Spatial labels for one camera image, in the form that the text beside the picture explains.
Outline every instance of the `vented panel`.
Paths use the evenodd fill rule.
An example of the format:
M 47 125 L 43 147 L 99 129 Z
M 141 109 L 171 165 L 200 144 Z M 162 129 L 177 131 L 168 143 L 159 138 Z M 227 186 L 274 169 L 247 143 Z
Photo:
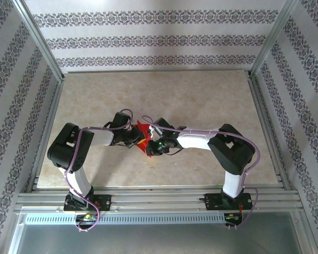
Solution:
M 74 222 L 74 214 L 29 214 L 25 221 L 25 223 L 29 225 L 74 224 Z M 103 214 L 99 220 L 99 224 L 109 225 L 208 223 L 225 223 L 224 214 Z

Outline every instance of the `marble-pattern surface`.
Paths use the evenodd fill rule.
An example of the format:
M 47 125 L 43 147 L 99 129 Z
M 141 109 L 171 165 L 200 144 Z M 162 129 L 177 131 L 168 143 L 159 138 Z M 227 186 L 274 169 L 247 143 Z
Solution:
M 247 184 L 276 184 L 262 128 L 244 71 L 115 72 L 69 74 L 58 105 L 50 145 L 67 122 L 102 126 L 123 108 L 174 127 L 217 129 L 233 125 L 261 150 Z M 225 171 L 207 150 L 184 149 L 175 156 L 147 157 L 133 147 L 90 147 L 84 169 L 93 186 L 223 184 Z M 66 187 L 46 157 L 38 187 Z

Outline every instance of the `white wall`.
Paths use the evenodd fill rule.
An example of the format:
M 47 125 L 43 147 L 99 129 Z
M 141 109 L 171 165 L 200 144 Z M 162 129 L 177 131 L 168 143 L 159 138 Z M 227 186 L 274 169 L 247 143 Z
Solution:
M 9 0 L 0 0 L 0 250 L 35 162 L 57 81 Z
M 257 75 L 318 245 L 318 1 L 299 1 Z
M 63 72 L 250 69 L 285 0 L 26 0 Z

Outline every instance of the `robotic arm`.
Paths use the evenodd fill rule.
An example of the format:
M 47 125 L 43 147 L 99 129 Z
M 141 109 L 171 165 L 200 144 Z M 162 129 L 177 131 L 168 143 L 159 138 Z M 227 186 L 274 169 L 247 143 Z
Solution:
M 217 198 L 218 210 L 235 210 L 239 202 L 242 204 L 244 168 L 251 162 L 255 149 L 240 137 L 242 135 L 231 125 L 224 124 L 219 131 L 234 134 L 236 137 L 225 134 L 194 134 L 190 133 L 185 126 L 173 131 L 163 118 L 158 119 L 152 127 L 150 124 L 130 124 L 131 117 L 123 112 L 116 113 L 112 122 L 101 128 L 89 128 L 82 131 L 81 140 L 77 144 L 80 129 L 77 125 L 67 123 L 55 141 L 50 146 L 47 157 L 59 170 L 66 174 L 68 183 L 72 186 L 66 196 L 64 210 L 67 211 L 90 211 L 93 207 L 82 199 L 94 203 L 100 211 L 108 211 L 111 197 L 94 195 L 94 189 L 87 180 L 83 168 L 86 155 L 90 146 L 125 146 L 131 148 L 136 145 L 148 156 L 169 154 L 170 149 L 199 148 L 210 150 L 225 169 L 225 182 L 221 197 Z M 152 140 L 152 131 L 160 137 Z M 76 146 L 79 145 L 74 163 L 72 162 Z
M 155 125 L 173 129 L 163 118 L 158 119 Z M 170 148 L 200 148 L 212 151 L 221 166 L 226 170 L 223 193 L 230 198 L 237 198 L 241 193 L 242 178 L 245 166 L 251 162 L 255 149 L 242 139 L 229 135 L 190 134 L 186 127 L 179 127 L 186 132 L 173 132 L 155 127 L 160 136 L 156 141 L 150 140 L 146 147 L 149 156 L 168 153 Z M 224 124 L 219 131 L 241 134 L 231 125 Z

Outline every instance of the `mounting plate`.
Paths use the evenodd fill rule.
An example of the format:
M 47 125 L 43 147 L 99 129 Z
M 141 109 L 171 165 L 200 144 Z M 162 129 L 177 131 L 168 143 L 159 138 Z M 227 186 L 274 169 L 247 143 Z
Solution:
M 242 204 L 243 210 L 252 208 L 252 200 L 250 193 L 242 193 L 236 199 L 224 205 L 223 195 L 221 193 L 207 193 L 200 200 L 205 202 L 206 210 L 208 211 L 223 211 L 223 210 L 239 210 L 239 204 Z
M 100 211 L 107 212 L 110 210 L 111 207 L 111 198 L 112 195 L 93 195 L 90 198 L 92 203 L 98 202 L 100 207 Z M 86 207 L 81 202 L 72 198 L 72 195 L 68 194 L 65 199 L 64 204 L 64 212 L 81 212 L 81 211 L 95 211 L 95 208 L 91 205 Z

